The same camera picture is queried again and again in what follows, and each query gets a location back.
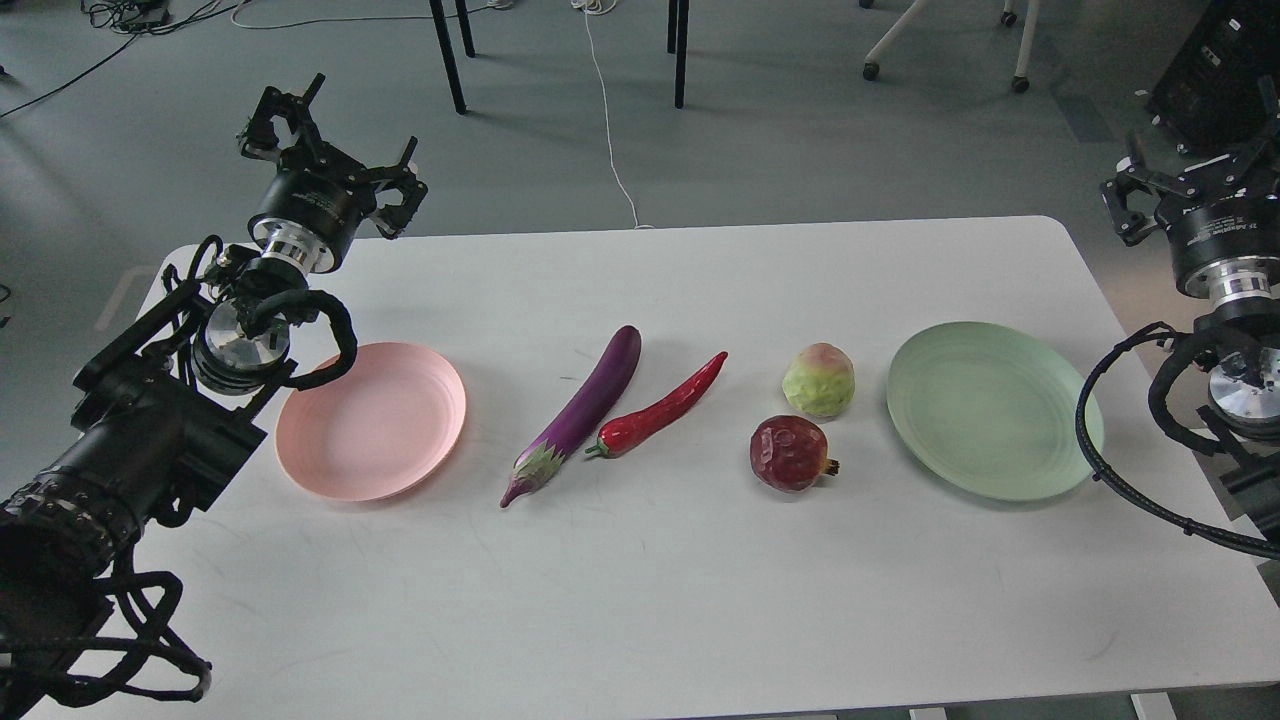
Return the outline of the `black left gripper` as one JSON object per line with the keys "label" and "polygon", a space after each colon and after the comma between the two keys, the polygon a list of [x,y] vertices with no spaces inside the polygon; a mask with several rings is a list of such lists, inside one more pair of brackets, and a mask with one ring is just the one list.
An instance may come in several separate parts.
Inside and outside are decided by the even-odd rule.
{"label": "black left gripper", "polygon": [[[239,154],[278,167],[326,164],[310,111],[325,79],[316,73],[301,95],[268,86],[238,133]],[[361,165],[346,187],[315,172],[279,170],[248,220],[261,256],[302,274],[328,274],[342,266],[365,220],[384,240],[399,238],[428,195],[413,164],[417,146],[410,137],[396,164]]]}

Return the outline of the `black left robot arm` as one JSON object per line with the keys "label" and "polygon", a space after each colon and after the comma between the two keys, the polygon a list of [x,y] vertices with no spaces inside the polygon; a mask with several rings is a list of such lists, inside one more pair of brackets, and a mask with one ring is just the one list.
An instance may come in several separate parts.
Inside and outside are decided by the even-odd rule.
{"label": "black left robot arm", "polygon": [[77,373],[79,438],[3,502],[3,716],[40,701],[113,694],[195,702],[211,666],[172,629],[183,593],[138,571],[147,524],[210,509],[265,439],[255,423],[279,389],[312,389],[355,366],[348,309],[310,287],[335,272],[365,222],[393,240],[428,188],[411,138],[388,167],[325,141],[323,87],[265,88],[238,136],[275,176],[248,246],[209,236],[164,296]]}

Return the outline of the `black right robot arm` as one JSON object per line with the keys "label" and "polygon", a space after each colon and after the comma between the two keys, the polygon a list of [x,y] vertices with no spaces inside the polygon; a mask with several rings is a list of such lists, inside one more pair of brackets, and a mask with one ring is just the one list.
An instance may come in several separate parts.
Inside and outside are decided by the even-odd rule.
{"label": "black right robot arm", "polygon": [[[1117,343],[1085,378],[1076,401],[1075,436],[1096,480],[1184,534],[1260,559],[1277,557],[1277,455],[1251,443],[1277,445],[1279,238],[1277,92],[1258,81],[1261,128],[1225,154],[1176,174],[1146,165],[1140,143],[1114,178],[1100,186],[1115,234],[1128,246],[1161,232],[1169,241],[1178,291],[1208,301],[1190,332],[1146,325]],[[1156,425],[1194,454],[1225,454],[1235,466],[1221,484],[1256,528],[1254,536],[1211,527],[1156,503],[1103,459],[1085,428],[1097,380],[1126,352],[1155,342],[1167,357],[1149,384]]]}

